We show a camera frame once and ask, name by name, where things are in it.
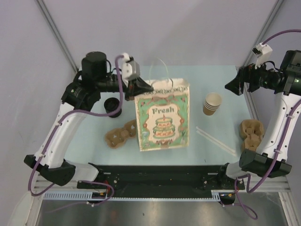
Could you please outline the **green patterned paper gift bag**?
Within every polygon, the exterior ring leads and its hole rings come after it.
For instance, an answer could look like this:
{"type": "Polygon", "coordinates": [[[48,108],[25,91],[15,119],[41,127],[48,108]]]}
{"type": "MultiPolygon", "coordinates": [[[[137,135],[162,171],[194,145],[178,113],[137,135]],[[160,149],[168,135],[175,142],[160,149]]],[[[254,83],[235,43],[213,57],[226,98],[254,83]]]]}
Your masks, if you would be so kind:
{"type": "Polygon", "coordinates": [[[187,147],[190,142],[190,85],[183,78],[149,78],[153,91],[135,97],[141,152],[187,147]]]}

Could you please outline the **single brown cardboard cup carrier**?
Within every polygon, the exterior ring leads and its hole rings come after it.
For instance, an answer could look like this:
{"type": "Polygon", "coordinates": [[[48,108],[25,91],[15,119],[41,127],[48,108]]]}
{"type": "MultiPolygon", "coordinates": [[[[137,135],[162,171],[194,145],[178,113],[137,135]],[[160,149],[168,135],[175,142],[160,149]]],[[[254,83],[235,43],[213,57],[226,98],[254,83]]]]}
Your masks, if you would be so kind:
{"type": "Polygon", "coordinates": [[[116,149],[122,147],[129,138],[136,137],[136,120],[131,120],[124,124],[122,128],[115,128],[108,131],[104,140],[109,148],[116,149]]]}

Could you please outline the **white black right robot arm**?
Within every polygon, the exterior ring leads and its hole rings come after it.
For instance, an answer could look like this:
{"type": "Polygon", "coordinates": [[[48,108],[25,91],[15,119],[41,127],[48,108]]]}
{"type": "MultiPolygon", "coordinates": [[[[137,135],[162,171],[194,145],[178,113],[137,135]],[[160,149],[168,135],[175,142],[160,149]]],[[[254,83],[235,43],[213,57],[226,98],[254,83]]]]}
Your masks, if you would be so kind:
{"type": "Polygon", "coordinates": [[[234,179],[255,174],[262,179],[276,178],[290,173],[287,152],[290,139],[301,114],[301,52],[289,50],[278,70],[255,64],[239,68],[236,77],[225,88],[240,96],[242,86],[248,83],[248,92],[259,88],[270,89],[275,94],[275,107],[265,135],[256,151],[245,149],[238,162],[227,163],[225,172],[218,175],[217,184],[228,189],[234,179]]]}

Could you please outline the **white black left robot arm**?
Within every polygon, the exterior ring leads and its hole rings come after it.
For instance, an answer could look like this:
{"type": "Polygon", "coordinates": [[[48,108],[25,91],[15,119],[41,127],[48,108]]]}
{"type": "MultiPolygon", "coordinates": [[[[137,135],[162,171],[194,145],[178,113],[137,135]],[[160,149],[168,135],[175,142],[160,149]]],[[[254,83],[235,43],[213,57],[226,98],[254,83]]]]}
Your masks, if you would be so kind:
{"type": "Polygon", "coordinates": [[[103,52],[89,52],[81,61],[80,70],[61,98],[58,116],[42,147],[27,155],[24,163],[55,185],[64,186],[71,180],[87,181],[93,188],[103,185],[104,177],[97,166],[72,163],[65,153],[79,125],[87,115],[109,117],[121,110],[123,100],[153,91],[151,85],[140,77],[139,64],[127,53],[115,58],[116,72],[103,52]],[[105,113],[91,112],[101,93],[119,93],[119,103],[110,104],[105,113]]]}

